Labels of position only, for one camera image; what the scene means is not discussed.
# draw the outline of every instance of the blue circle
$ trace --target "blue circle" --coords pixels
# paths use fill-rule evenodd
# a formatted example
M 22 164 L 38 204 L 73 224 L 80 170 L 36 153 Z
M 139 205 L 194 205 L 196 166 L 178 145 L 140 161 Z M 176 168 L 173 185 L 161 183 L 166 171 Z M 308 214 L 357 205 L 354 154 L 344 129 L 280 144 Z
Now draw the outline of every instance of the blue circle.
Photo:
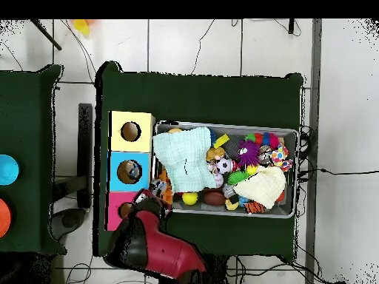
M 0 155 L 0 185 L 10 185 L 19 176 L 19 165 L 8 155 Z

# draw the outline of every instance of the shape sorter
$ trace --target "shape sorter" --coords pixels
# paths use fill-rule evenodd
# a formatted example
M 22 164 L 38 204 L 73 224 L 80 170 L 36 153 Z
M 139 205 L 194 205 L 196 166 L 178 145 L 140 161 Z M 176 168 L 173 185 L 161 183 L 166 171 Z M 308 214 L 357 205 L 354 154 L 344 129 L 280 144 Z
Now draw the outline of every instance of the shape sorter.
M 109 114 L 108 176 L 105 229 L 121 222 L 118 208 L 130 203 L 140 189 L 149 188 L 152 128 L 150 113 L 112 111 Z

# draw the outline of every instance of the circular hole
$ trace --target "circular hole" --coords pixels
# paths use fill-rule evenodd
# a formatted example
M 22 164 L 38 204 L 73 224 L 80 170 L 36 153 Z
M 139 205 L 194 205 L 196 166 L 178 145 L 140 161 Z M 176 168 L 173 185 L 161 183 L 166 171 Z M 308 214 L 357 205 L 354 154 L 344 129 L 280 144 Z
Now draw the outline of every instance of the circular hole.
M 118 216 L 124 219 L 133 210 L 133 205 L 131 203 L 123 203 L 118 207 Z
M 117 177 L 124 184 L 134 184 L 142 176 L 142 167 L 134 160 L 122 161 L 117 168 Z
M 141 128 L 136 122 L 126 122 L 121 128 L 121 136 L 126 141 L 136 141 L 141 136 Z

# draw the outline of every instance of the cream towel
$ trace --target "cream towel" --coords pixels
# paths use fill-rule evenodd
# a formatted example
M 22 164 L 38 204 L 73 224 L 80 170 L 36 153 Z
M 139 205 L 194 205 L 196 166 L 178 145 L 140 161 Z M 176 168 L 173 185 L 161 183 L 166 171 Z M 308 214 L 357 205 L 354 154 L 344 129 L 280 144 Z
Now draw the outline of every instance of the cream towel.
M 235 184 L 234 190 L 240 196 L 255 200 L 271 209 L 285 185 L 286 177 L 281 168 L 258 166 L 257 174 Z

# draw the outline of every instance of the yellow box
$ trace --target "yellow box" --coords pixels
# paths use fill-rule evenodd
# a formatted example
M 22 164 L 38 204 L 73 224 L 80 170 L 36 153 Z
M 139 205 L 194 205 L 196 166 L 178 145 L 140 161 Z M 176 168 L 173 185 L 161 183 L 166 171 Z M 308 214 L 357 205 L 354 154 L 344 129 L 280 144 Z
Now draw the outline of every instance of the yellow box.
M 151 113 L 112 111 L 110 149 L 116 152 L 151 152 L 154 123 Z M 129 133 L 125 129 L 137 129 L 138 137 L 127 141 L 125 138 Z

